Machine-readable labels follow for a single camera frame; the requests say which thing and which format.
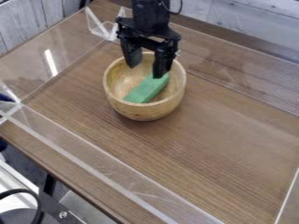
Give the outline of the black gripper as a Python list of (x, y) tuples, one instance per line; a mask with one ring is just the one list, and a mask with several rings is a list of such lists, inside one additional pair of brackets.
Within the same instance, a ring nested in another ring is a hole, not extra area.
[(169, 27), (168, 11), (138, 11), (132, 17), (117, 17), (116, 36), (120, 40), (125, 63), (134, 68), (142, 51), (153, 52), (153, 78), (160, 79), (170, 70), (177, 52), (180, 34)]

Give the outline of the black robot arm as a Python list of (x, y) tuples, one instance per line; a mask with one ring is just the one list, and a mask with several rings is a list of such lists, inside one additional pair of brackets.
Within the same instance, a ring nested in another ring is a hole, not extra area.
[(172, 69), (181, 35), (169, 27), (170, 0), (130, 0), (132, 17), (117, 17), (116, 37), (125, 63), (134, 68), (142, 60), (141, 49), (153, 52), (153, 78), (160, 79)]

